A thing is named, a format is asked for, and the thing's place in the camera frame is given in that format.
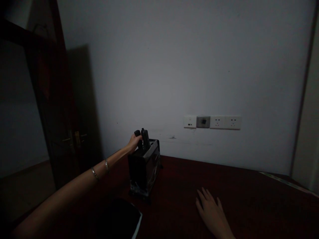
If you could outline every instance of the silver bracelet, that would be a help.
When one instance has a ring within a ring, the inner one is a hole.
[[[109,173],[110,171],[109,171],[109,166],[107,164],[107,158],[105,159],[105,167],[106,167],[106,172]]]
[[[98,177],[97,174],[95,173],[94,168],[92,167],[91,169],[92,169],[92,173],[94,174],[94,177],[99,181],[99,177]]]

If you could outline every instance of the black object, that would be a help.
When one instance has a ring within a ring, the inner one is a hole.
[[[115,199],[97,221],[98,238],[131,239],[140,220],[140,211],[124,199]]]
[[[139,130],[135,131],[134,132],[134,135],[137,137],[137,136],[140,136],[141,135],[141,132]],[[143,142],[140,140],[137,144],[138,148],[139,149],[143,149]]]
[[[143,149],[128,155],[131,189],[129,194],[150,203],[149,195],[155,179],[162,168],[160,163],[160,142],[148,139],[147,130],[142,129]]]
[[[145,150],[148,150],[150,148],[150,139],[149,139],[149,133],[147,130],[143,130],[142,128],[142,137],[143,137],[143,146]]]

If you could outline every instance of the fingers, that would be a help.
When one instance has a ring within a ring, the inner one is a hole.
[[[221,209],[221,211],[223,212],[223,206],[222,203],[220,202],[219,198],[217,198],[217,203],[218,203],[218,207]]]
[[[196,207],[198,209],[199,214],[201,216],[204,215],[204,210],[203,210],[202,206],[200,205],[200,202],[199,202],[198,198],[196,198],[196,203],[195,204],[196,204]]]
[[[207,194],[209,195],[210,199],[211,199],[214,203],[216,203],[215,200],[214,200],[214,198],[213,198],[213,196],[212,196],[212,195],[210,194],[210,192],[208,191],[208,189],[206,189],[206,191],[207,191]]]
[[[202,201],[202,203],[206,200],[204,195],[197,189],[198,195],[200,197],[200,200]]]
[[[205,189],[204,189],[204,188],[202,188],[202,190],[203,190],[203,194],[204,194],[204,196],[205,196],[206,200],[207,200],[207,201],[210,201],[210,200],[211,200],[211,198],[209,197],[209,195],[207,194],[207,192],[205,191]]]

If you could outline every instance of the wall outlet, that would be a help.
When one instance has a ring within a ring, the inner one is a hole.
[[[209,128],[210,116],[197,116],[197,128]]]
[[[225,128],[240,130],[242,127],[241,116],[225,116]]]
[[[209,128],[225,129],[225,116],[211,116]]]
[[[184,128],[196,128],[197,116],[184,116]]]

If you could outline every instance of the power socket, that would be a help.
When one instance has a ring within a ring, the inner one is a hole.
[[[197,116],[184,116],[184,128],[196,128]]]
[[[225,116],[211,116],[209,128],[225,129]]]
[[[242,128],[241,116],[225,116],[225,128],[240,130]]]

